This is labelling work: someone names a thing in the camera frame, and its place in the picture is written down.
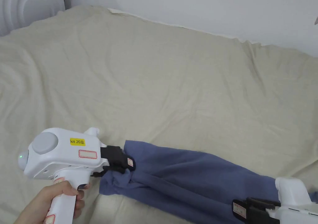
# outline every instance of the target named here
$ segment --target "white wall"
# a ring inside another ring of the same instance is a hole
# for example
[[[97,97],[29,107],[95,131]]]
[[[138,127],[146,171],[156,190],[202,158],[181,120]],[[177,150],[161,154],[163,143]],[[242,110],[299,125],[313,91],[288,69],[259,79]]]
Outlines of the white wall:
[[[296,48],[318,57],[318,0],[66,0],[153,21]]]

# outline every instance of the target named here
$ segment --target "gripper handle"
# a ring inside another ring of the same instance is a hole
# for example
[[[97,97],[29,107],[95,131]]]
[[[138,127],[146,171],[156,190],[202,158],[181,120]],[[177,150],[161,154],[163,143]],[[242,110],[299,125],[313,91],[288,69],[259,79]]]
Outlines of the gripper handle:
[[[69,181],[77,189],[80,185],[88,184],[91,171],[85,168],[63,169],[55,173],[54,183]],[[71,224],[75,208],[76,196],[65,194],[53,198],[50,210],[43,224]]]

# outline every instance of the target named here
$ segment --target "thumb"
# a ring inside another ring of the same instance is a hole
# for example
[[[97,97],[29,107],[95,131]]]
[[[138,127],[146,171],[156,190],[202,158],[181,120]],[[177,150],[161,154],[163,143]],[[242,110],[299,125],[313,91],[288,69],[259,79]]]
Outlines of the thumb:
[[[45,201],[52,201],[52,199],[58,195],[65,194],[68,196],[75,196],[79,192],[72,187],[68,181],[63,181],[61,183],[56,183],[51,186],[44,187],[39,196]]]

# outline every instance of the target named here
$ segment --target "beige bedsheet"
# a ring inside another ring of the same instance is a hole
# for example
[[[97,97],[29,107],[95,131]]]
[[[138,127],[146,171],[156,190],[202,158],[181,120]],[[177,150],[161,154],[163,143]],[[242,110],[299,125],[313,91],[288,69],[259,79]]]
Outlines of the beige bedsheet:
[[[0,223],[51,183],[24,177],[17,154],[43,129],[91,126],[105,144],[201,150],[318,188],[318,59],[101,7],[13,31],[0,39]],[[185,223],[97,193],[96,179],[76,223]]]

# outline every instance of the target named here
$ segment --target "blue cloth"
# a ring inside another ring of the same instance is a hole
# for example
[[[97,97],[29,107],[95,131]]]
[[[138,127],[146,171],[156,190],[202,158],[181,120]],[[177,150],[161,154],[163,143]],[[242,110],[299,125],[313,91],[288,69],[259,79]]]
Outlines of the blue cloth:
[[[108,171],[103,195],[122,194],[194,223],[241,223],[232,200],[278,201],[275,179],[258,175],[212,154],[126,141],[136,170]]]

